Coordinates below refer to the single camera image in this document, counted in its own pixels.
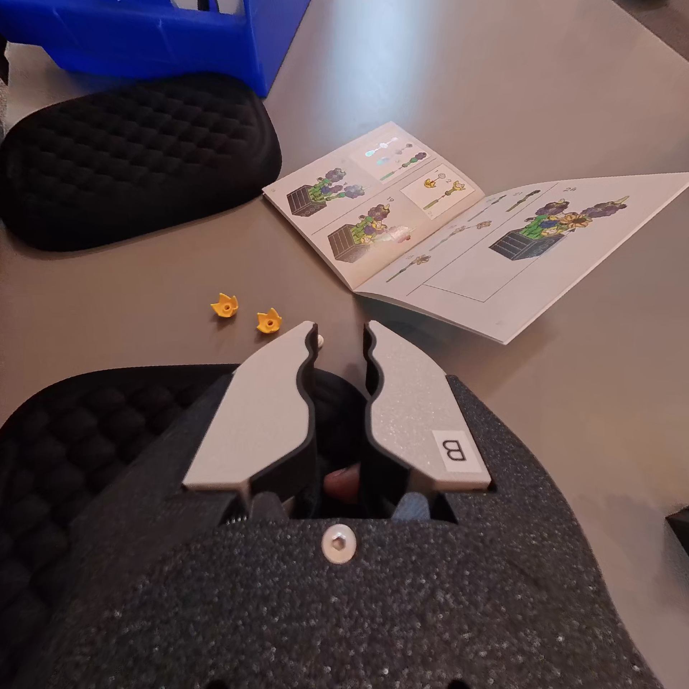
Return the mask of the open building-brick instruction booklet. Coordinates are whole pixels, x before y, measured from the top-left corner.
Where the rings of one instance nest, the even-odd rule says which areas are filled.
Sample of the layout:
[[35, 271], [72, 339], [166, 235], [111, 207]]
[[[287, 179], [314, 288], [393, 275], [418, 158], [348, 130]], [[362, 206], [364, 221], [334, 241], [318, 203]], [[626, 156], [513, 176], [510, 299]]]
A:
[[688, 173], [485, 194], [393, 122], [263, 188], [358, 296], [508, 344], [688, 188]]

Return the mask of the blue plastic bin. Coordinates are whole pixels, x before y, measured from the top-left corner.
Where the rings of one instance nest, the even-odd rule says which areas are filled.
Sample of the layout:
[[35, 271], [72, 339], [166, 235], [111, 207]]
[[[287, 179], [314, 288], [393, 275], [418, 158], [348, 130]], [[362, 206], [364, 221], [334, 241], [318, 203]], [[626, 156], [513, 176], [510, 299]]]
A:
[[232, 76], [266, 97], [309, 1], [2, 1], [1, 34], [62, 69]]

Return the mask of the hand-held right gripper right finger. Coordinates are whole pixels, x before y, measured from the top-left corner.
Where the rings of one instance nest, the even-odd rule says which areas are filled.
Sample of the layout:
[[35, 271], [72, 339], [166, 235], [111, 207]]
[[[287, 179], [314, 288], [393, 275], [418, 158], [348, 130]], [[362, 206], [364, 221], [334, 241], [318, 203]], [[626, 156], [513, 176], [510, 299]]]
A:
[[491, 476], [443, 369], [377, 321], [365, 326], [363, 487], [374, 494], [485, 491]]

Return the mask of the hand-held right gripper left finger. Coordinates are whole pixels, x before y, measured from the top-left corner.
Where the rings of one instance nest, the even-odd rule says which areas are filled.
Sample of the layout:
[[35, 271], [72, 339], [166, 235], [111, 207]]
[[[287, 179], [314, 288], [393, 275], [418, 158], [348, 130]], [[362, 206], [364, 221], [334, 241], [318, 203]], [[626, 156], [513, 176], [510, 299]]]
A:
[[183, 478], [193, 492], [273, 493], [296, 504], [315, 485], [318, 325], [283, 333], [234, 371]]

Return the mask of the black ribbed block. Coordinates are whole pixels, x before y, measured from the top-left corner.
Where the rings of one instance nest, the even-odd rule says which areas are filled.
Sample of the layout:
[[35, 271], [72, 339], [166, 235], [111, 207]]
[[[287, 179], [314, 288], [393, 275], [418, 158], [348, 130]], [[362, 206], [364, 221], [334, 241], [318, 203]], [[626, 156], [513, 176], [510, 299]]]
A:
[[688, 557], [688, 505], [666, 516], [666, 523]]

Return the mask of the black dimpled foam pad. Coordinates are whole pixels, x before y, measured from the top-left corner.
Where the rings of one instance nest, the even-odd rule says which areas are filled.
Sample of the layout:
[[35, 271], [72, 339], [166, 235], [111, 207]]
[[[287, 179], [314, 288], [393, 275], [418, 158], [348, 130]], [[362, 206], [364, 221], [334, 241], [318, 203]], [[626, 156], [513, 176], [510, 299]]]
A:
[[231, 210], [280, 174], [278, 135], [244, 82], [214, 72], [136, 81], [40, 109], [1, 144], [1, 221], [75, 252]]
[[241, 488], [183, 487], [235, 366], [76, 376], [1, 430], [2, 688], [372, 688], [360, 630], [325, 613], [289, 520], [333, 514], [360, 457], [362, 394], [307, 375], [306, 448]]

